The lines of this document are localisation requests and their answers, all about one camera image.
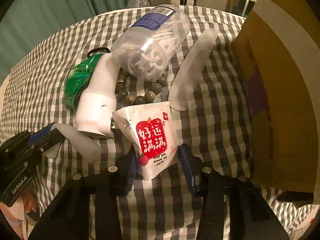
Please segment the white tube with cap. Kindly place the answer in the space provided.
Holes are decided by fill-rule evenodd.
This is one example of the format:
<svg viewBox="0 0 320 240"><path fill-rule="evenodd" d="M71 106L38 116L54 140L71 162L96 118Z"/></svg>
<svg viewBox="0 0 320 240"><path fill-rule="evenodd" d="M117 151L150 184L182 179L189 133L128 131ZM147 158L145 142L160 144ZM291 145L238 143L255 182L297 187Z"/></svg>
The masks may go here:
<svg viewBox="0 0 320 240"><path fill-rule="evenodd" d="M50 131L57 129L71 145L82 155L89 163L93 163L100 159L102 149L100 145L94 142L90 137L80 133L71 125L53 123Z"/></svg>

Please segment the white red snack packet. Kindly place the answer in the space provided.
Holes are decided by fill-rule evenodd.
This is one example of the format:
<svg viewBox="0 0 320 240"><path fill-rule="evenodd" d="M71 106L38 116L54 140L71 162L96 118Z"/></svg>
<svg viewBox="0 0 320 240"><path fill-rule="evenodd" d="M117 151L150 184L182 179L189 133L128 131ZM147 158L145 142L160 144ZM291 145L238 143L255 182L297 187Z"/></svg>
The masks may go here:
<svg viewBox="0 0 320 240"><path fill-rule="evenodd" d="M113 113L113 120L132 142L144 180L177 163L178 140L168 101L123 107Z"/></svg>

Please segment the checkered grey white cloth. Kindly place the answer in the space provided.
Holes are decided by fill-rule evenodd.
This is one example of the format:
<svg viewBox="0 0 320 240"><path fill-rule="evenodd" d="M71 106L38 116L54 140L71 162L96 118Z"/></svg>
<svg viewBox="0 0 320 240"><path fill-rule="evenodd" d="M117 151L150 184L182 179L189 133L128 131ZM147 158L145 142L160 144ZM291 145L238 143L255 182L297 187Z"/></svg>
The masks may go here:
<svg viewBox="0 0 320 240"><path fill-rule="evenodd" d="M199 85L190 99L190 109L173 112L179 142L190 145L195 155L212 163L227 176L249 174L250 124L246 100L238 79L231 45L244 19L202 7L183 7L190 22L186 39L168 65L172 83L188 51L208 28L218 37ZM25 129L37 131L51 122L74 124L63 103L63 85L68 71L97 47L110 47L146 9L109 12L73 24L33 46L12 67L4 93L1 141ZM31 184L36 207L43 212L66 181L75 173L97 174L115 163L129 149L128 140L117 134L100 138L101 158L86 162L69 142L56 159L44 158ZM175 164L151 181L137 177L133 189L118 199L124 239L195 239L202 200L187 188L183 169Z"/></svg>

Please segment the white handheld device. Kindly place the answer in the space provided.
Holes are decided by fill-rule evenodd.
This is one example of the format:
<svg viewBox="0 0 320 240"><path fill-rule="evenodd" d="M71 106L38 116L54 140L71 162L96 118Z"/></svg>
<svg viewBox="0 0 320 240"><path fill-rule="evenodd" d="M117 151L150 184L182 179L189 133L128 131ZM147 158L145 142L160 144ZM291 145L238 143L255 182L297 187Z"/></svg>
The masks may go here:
<svg viewBox="0 0 320 240"><path fill-rule="evenodd" d="M110 53L99 59L88 87L82 92L75 115L79 132L92 137L114 137L112 114L116 110L116 84L120 66Z"/></svg>

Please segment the green snack packet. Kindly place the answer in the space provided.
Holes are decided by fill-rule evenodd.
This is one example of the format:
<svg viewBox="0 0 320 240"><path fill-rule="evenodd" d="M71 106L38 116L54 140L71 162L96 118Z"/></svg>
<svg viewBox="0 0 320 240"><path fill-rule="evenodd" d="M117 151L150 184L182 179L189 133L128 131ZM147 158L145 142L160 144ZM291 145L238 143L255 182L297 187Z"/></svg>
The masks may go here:
<svg viewBox="0 0 320 240"><path fill-rule="evenodd" d="M72 67L64 83L63 102L70 111L76 111L80 96L87 88L91 76L104 53L97 53Z"/></svg>

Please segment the translucent plastic comb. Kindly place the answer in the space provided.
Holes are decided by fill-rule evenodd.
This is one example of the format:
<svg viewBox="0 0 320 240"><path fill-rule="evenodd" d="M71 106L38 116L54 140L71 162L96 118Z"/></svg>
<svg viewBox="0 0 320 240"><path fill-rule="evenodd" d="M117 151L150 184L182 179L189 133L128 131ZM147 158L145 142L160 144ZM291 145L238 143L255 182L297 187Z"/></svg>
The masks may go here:
<svg viewBox="0 0 320 240"><path fill-rule="evenodd" d="M188 101L209 60L218 33L216 29L206 29L189 50L170 87L169 102L173 110L186 111L188 109Z"/></svg>

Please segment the green curtain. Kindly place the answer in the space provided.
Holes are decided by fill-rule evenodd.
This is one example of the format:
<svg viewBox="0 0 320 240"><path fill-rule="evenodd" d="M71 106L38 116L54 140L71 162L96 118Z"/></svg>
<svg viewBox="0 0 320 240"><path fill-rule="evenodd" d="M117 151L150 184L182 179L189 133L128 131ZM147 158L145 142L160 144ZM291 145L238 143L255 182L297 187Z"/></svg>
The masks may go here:
<svg viewBox="0 0 320 240"><path fill-rule="evenodd" d="M35 46L76 22L124 9L129 0L1 0L1 80Z"/></svg>

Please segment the clear floss pick jar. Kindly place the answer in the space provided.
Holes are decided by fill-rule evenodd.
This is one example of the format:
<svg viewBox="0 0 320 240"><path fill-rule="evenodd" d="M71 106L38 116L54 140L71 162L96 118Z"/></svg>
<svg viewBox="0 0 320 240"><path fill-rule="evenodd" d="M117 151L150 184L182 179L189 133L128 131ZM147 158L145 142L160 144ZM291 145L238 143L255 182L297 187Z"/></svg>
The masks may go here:
<svg viewBox="0 0 320 240"><path fill-rule="evenodd" d="M121 68L145 81L156 81L190 31L182 9L159 5L148 11L112 44Z"/></svg>

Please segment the brown cardboard box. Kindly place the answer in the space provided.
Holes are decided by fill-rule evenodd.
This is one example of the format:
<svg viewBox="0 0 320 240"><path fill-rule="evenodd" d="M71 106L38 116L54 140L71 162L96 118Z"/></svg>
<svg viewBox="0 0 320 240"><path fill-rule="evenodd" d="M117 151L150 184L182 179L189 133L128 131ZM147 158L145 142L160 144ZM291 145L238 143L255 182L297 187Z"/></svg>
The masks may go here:
<svg viewBox="0 0 320 240"><path fill-rule="evenodd" d="M233 42L252 126L252 178L319 203L319 19L306 0L257 0Z"/></svg>

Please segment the large clear water jug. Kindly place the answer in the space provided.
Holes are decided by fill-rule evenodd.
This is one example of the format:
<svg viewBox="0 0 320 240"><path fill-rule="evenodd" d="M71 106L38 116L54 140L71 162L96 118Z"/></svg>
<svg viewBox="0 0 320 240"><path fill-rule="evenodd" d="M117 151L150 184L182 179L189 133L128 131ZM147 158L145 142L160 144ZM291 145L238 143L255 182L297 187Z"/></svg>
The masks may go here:
<svg viewBox="0 0 320 240"><path fill-rule="evenodd" d="M127 4L127 8L143 8L149 6L149 0L129 0Z"/></svg>

